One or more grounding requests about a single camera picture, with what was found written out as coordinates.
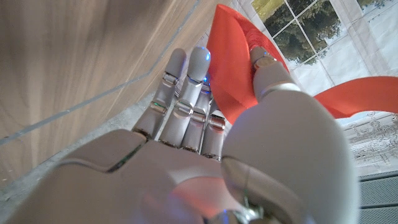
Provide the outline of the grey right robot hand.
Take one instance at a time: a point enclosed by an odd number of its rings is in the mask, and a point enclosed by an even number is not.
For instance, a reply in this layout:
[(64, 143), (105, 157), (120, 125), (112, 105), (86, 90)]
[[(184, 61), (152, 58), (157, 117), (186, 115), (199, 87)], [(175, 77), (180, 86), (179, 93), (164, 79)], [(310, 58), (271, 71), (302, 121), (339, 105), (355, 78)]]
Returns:
[(176, 49), (128, 131), (65, 156), (9, 223), (356, 223), (359, 185), (332, 115), (283, 64), (250, 53), (257, 105), (225, 129), (204, 47)]

